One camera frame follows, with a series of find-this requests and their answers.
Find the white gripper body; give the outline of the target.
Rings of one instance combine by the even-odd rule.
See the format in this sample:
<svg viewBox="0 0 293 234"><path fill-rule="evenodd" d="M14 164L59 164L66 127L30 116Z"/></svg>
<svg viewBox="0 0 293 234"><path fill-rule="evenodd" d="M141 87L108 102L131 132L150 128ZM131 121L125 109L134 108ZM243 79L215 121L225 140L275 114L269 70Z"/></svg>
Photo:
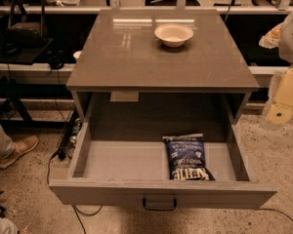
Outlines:
<svg viewBox="0 0 293 234"><path fill-rule="evenodd" d="M293 112L293 64L283 72L276 72L271 80L270 99L272 105Z"/></svg>

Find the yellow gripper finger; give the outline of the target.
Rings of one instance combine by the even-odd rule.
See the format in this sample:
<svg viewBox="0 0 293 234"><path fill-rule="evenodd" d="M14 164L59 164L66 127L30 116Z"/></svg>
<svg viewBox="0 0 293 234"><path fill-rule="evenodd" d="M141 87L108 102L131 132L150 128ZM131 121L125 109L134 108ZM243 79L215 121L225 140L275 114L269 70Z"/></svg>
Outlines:
<svg viewBox="0 0 293 234"><path fill-rule="evenodd" d="M261 127L267 131L278 131L284 127L292 116L292 107L268 101L263 109Z"/></svg>
<svg viewBox="0 0 293 234"><path fill-rule="evenodd" d="M267 34L265 34L259 41L259 46L266 49L277 48L280 39L280 30L282 23L276 25Z"/></svg>

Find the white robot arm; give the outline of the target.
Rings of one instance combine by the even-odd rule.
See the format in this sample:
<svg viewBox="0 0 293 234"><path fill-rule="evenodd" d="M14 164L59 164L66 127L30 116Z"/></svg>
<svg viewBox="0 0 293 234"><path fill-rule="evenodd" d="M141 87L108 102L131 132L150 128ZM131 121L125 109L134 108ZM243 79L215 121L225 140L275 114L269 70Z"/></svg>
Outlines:
<svg viewBox="0 0 293 234"><path fill-rule="evenodd" d="M281 59L290 63L286 71L277 71L269 86L269 99L263 109L262 127L281 129L293 116L293 11L259 41L261 47L278 48Z"/></svg>

